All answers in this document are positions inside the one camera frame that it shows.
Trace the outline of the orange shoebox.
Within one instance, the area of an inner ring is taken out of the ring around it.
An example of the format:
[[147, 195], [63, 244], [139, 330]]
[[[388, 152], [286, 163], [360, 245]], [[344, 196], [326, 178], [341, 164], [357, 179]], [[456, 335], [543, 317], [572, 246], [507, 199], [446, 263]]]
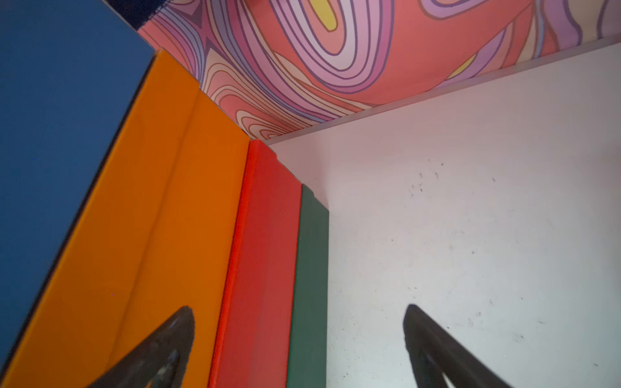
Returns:
[[249, 144], [159, 51], [2, 386], [88, 386], [183, 307], [207, 386]]

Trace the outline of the blue shoebox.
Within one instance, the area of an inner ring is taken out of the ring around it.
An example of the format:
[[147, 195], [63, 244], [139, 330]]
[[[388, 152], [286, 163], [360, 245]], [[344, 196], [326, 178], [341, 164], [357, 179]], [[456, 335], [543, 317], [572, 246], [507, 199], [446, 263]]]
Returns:
[[2, 361], [153, 55], [102, 1], [1, 4]]

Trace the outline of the red shoebox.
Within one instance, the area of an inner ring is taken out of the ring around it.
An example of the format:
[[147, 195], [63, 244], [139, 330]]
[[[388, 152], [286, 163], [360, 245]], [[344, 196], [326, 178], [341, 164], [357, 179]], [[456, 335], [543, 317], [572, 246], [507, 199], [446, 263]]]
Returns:
[[211, 387], [284, 387], [302, 184], [251, 142], [234, 228]]

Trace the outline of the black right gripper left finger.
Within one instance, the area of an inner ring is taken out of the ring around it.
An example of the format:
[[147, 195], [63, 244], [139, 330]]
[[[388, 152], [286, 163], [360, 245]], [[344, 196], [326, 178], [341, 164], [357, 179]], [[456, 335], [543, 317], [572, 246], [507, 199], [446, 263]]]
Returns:
[[89, 386], [178, 388], [184, 380], [194, 337], [192, 309], [181, 307]]

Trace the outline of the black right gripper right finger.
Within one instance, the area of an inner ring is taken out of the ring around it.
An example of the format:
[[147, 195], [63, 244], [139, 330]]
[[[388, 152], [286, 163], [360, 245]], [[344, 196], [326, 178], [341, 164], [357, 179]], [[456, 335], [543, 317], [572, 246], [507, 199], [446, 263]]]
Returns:
[[419, 387], [508, 386], [417, 305], [405, 312], [404, 340]]

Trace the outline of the green shoebox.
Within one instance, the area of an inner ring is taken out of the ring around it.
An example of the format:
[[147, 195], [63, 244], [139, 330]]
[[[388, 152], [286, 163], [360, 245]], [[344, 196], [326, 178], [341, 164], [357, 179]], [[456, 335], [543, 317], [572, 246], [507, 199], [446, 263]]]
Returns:
[[302, 187], [286, 386], [325, 387], [329, 212]]

